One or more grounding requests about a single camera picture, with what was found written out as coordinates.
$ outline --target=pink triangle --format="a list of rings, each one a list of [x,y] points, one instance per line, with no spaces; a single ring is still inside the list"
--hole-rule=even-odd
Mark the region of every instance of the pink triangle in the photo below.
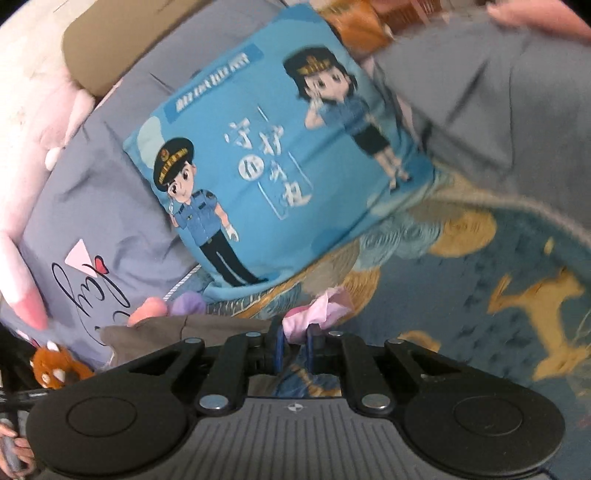
[[[88,250],[86,249],[86,245],[82,239],[78,240],[78,243],[74,245],[72,250],[70,250],[70,253],[68,253],[64,263],[69,267],[80,270],[86,275],[90,275],[91,277],[96,278],[97,276],[94,270],[84,266],[84,264],[93,265],[93,262],[90,260],[90,255],[88,254]]]

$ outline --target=metal screw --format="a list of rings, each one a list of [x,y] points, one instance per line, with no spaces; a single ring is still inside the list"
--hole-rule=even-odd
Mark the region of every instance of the metal screw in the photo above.
[[[223,395],[205,395],[199,400],[199,405],[207,410],[221,410],[228,406],[229,400]]]
[[[370,393],[361,399],[361,403],[372,410],[383,410],[390,405],[390,399],[381,393]]]

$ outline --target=gray bed sheet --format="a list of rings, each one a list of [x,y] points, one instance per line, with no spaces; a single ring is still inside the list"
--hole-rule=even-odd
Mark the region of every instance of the gray bed sheet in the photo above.
[[[426,150],[591,229],[591,47],[452,19],[376,55]]]
[[[4,325],[40,344],[62,343],[97,367],[111,355],[100,328],[125,324],[147,297],[164,296],[194,267],[122,143],[173,91],[279,10],[268,0],[216,0],[125,75],[64,150],[20,243],[49,328],[31,329],[6,304]]]

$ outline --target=red heart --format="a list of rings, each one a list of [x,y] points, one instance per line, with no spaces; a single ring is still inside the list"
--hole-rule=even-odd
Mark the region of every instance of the red heart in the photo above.
[[[109,269],[106,267],[105,261],[100,255],[95,257],[95,269],[98,273],[102,273],[103,275],[107,275],[107,273],[109,273]]]

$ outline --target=crumpled pink paper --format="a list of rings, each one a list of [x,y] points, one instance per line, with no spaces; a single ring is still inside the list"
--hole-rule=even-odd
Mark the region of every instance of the crumpled pink paper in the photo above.
[[[308,325],[317,323],[328,330],[339,319],[354,310],[349,292],[344,287],[329,288],[309,305],[291,309],[283,318],[283,333],[288,343],[302,344]]]

